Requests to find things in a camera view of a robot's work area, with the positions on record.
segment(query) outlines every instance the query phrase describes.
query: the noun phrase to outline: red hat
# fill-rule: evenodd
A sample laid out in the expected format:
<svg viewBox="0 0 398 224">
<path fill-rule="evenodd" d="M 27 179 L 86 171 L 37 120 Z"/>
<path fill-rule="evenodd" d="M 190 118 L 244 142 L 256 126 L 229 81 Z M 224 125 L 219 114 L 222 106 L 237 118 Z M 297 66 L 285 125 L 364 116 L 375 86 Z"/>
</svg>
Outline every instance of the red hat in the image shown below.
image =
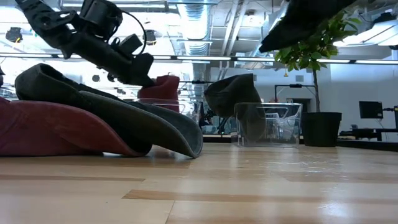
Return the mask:
<svg viewBox="0 0 398 224">
<path fill-rule="evenodd" d="M 0 97 L 0 156 L 65 156 L 110 152 L 143 156 L 99 117 L 79 108 Z"/>
<path fill-rule="evenodd" d="M 164 75 L 161 77 L 157 77 L 154 86 L 147 88 L 143 87 L 138 91 L 138 98 L 144 98 L 143 100 L 141 100 L 142 103 L 151 102 L 151 100 L 146 101 L 145 99 L 167 100 L 159 101 L 165 103 L 165 105 L 160 106 L 179 113 L 180 110 L 177 91 L 179 83 L 180 78 L 173 75 Z"/>
</svg>

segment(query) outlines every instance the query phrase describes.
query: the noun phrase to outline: potted plant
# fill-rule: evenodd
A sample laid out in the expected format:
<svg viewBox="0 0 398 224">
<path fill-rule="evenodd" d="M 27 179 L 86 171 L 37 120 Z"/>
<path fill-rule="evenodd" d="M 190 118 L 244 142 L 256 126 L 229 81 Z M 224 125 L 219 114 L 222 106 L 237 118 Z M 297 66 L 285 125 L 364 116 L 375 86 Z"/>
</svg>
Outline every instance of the potted plant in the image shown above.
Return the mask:
<svg viewBox="0 0 398 224">
<path fill-rule="evenodd" d="M 333 45 L 334 42 L 357 33 L 358 29 L 355 24 L 360 24 L 361 21 L 345 15 L 346 11 L 341 11 L 330 20 L 323 21 L 316 33 L 307 40 L 280 49 L 275 55 L 275 61 L 285 64 L 288 71 L 293 69 L 310 69 L 312 71 L 317 111 L 302 115 L 302 131 L 306 146 L 336 146 L 341 113 L 321 112 L 317 71 L 320 71 L 322 67 L 327 68 L 327 65 L 321 63 L 319 59 L 338 55 L 338 49 Z"/>
</svg>

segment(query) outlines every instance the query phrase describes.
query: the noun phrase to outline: plant stem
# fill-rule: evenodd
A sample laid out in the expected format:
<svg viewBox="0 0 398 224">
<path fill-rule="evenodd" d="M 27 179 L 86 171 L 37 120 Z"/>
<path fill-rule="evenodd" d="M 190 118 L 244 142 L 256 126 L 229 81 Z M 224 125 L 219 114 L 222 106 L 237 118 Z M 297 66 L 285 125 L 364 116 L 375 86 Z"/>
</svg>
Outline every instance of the plant stem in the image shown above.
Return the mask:
<svg viewBox="0 0 398 224">
<path fill-rule="evenodd" d="M 318 77 L 317 71 L 315 69 L 312 70 L 313 75 L 313 85 L 315 86 L 315 103 L 317 105 L 317 113 L 321 112 L 320 100 L 319 100 L 319 88 L 318 88 Z"/>
</svg>

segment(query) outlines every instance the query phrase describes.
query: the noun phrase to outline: black plant pot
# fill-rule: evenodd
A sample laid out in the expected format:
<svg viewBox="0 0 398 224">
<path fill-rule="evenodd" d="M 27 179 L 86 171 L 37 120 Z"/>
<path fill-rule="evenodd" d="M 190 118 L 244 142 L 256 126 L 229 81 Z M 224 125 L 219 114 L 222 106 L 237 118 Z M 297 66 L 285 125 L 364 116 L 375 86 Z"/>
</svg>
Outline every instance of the black plant pot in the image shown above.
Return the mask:
<svg viewBox="0 0 398 224">
<path fill-rule="evenodd" d="M 316 147 L 335 147 L 341 113 L 303 113 L 304 144 Z"/>
</svg>

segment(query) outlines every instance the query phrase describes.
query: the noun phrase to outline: pipe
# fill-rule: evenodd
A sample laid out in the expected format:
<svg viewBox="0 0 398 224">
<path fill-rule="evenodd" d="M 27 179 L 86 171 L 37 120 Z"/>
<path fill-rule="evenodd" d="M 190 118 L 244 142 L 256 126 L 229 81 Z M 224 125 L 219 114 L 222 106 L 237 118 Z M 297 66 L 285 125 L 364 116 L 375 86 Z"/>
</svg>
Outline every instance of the pipe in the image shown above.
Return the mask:
<svg viewBox="0 0 398 224">
<path fill-rule="evenodd" d="M 232 26 L 234 25 L 236 11 L 238 10 L 238 4 L 233 1 L 231 8 L 231 18 L 229 19 L 228 25 L 225 30 L 225 36 L 223 41 L 223 46 L 221 48 L 220 56 L 223 56 L 226 50 L 226 46 L 229 40 L 229 35 L 231 35 Z"/>
<path fill-rule="evenodd" d="M 187 40 L 208 40 L 210 26 L 211 6 L 203 4 L 179 4 L 177 5 L 182 20 L 185 22 L 183 36 Z M 209 43 L 184 42 L 187 55 L 204 56 L 209 54 Z M 204 79 L 208 69 L 206 64 L 193 63 L 193 79 Z M 203 86 L 193 85 L 193 94 L 202 96 Z"/>
<path fill-rule="evenodd" d="M 242 25 L 242 22 L 243 22 L 244 14 L 246 12 L 246 9 L 248 8 L 248 4 L 249 4 L 249 0 L 244 0 L 243 3 L 242 3 L 241 13 L 240 13 L 238 21 L 236 23 L 236 27 L 234 29 L 234 32 L 232 33 L 232 40 L 229 43 L 228 50 L 226 52 L 226 56 L 230 56 L 231 55 L 232 48 L 234 47 L 236 37 L 238 36 L 239 29 L 240 29 L 240 27 Z"/>
</svg>

